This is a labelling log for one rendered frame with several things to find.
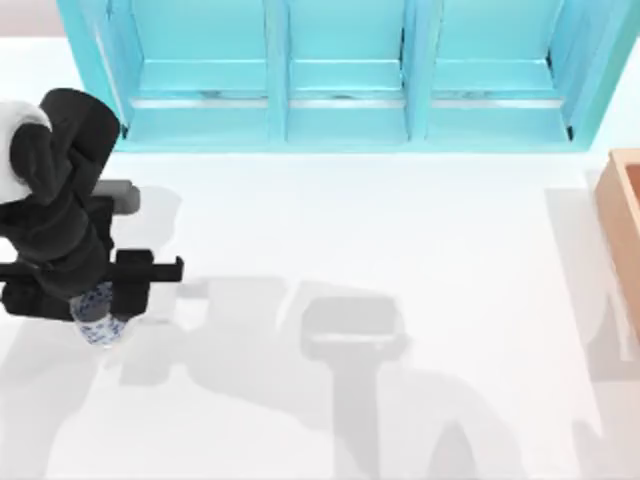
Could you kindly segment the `blue and white patterned cup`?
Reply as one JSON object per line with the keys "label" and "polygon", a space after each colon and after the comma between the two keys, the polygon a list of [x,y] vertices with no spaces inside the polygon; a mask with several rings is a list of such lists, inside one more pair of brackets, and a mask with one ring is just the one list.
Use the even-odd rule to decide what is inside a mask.
{"label": "blue and white patterned cup", "polygon": [[126,323],[111,312],[113,300],[109,281],[69,300],[71,318],[89,344],[110,346],[121,338]]}

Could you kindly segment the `light blue rack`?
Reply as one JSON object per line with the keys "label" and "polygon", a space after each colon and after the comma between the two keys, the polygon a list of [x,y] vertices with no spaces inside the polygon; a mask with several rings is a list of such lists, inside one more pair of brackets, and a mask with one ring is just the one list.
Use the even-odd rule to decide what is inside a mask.
{"label": "light blue rack", "polygon": [[55,0],[126,152],[568,152],[640,0]]}

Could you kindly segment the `salmon-coloured shallow box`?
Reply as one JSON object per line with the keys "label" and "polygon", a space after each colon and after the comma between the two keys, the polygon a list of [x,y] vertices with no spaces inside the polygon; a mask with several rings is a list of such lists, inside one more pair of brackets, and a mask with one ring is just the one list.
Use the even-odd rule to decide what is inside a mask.
{"label": "salmon-coloured shallow box", "polygon": [[608,152],[594,197],[640,359],[640,147]]}

